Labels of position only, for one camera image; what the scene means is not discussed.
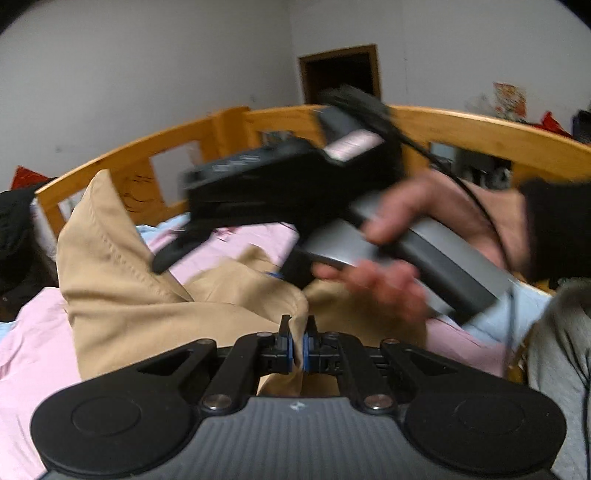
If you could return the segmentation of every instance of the khaki fabric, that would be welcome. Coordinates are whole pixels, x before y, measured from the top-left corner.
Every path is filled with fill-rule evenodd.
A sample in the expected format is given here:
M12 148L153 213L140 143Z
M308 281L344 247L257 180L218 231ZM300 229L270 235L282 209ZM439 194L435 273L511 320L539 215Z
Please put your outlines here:
M395 337L424 346L424 325L407 325L340 284L315 281L303 292L267 275L276 270L264 252L247 249L238 261L193 277L181 286L150 271L152 255L138 235L109 172L99 172L62 230L57 248L60 290L67 301L82 378L92 378L197 338L219 346L259 331L276 332L289 314L296 359L309 313L319 331L338 330L377 345ZM327 395L333 379L272 375L264 393Z

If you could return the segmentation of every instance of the white wall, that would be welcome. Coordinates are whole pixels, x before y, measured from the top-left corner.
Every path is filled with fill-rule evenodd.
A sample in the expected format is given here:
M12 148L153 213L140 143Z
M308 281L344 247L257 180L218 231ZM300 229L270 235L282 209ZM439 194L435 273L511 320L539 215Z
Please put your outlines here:
M530 121L551 110L570 130L591 100L591 30L557 0L291 0L290 14L296 57L377 43L389 103L463 110L508 82Z
M208 111L296 102L285 1L46 0L0 35L0 187L17 164L56 176Z
M406 103L400 5L400 0L290 0L295 60L321 51L375 43L382 99ZM295 68L299 78L299 66L295 64ZM301 82L298 88L303 101Z

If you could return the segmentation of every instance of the door frame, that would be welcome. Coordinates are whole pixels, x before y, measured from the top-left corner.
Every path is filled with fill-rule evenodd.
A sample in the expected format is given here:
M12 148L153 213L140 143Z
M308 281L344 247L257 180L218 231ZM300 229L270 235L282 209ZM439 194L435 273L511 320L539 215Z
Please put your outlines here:
M359 53L369 54L369 66L371 68L372 88L374 94L378 99L382 99L382 89L379 82L379 65L378 65L378 46L375 43L368 45L361 45L359 47L338 48L337 50L322 51L312 55L305 55L299 57L300 61L300 77L302 90L304 92L304 100L310 103L310 86L308 84L308 64L317 60L338 59L339 57L348 57Z

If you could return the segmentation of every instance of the black sleeve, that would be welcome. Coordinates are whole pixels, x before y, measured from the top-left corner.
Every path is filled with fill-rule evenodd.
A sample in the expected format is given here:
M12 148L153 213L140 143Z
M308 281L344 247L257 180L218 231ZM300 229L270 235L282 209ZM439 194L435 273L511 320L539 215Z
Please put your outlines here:
M591 182L524 183L531 281L591 277Z

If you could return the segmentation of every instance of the black cable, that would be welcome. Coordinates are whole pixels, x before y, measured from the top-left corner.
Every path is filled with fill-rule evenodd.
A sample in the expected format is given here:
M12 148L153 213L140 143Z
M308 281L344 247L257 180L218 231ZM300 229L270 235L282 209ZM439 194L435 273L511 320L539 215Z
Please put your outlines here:
M428 159L429 162L436 165L445 175L451 178L456 185L458 185L468 197L474 202L474 204L478 207L478 209L482 212L486 221L490 224L493 234L495 235L495 240L499 245L499 249L501 250L501 255L503 257L503 262L505 263L505 268L510 269L511 263L509 261L509 254L505 248L505 244L501 238L501 234L496 228L495 221L492 219L482 202L476 197L474 192L471 191L468 186L458 178L454 172L436 155L429 152L429 150L425 149L422 145L416 143L411 138L408 138L402 132L398 131L398 137L400 138L401 142L409 147L415 149L418 153L420 153L423 157ZM516 317L516 301L515 301L515 292L514 286L511 285L511 288L508 292L509 295L509 323L507 326L507 334L505 337L505 354L503 358L503 372L504 376L507 376L509 373L509 367L511 366L511 359L513 357L513 341L515 339L515 317Z
M411 138L404 135L395 124L392 123L389 108L380 100L371 95L362 92L359 89L348 85L342 85L339 89L330 89L321 93L323 103L333 105L341 110L347 112L352 117L361 121L368 129L380 135L388 145L397 145L399 142L416 150L419 154L425 157L432 165L437 166L442 173L451 178L454 183L462 189L468 198L478 207L483 214L487 223L490 224L494 238L499 245L505 268L511 268L509 261L509 254L505 248L505 244L501 238L501 234L496 228L495 222L482 204L476 197L474 192L452 172L451 168L442 162L435 154L429 152L422 145L416 143ZM509 371L509 364L512 358L513 341L515 336L515 295L513 286L509 289L509 325L507 327L507 335L505 338L505 359L504 371L505 375Z

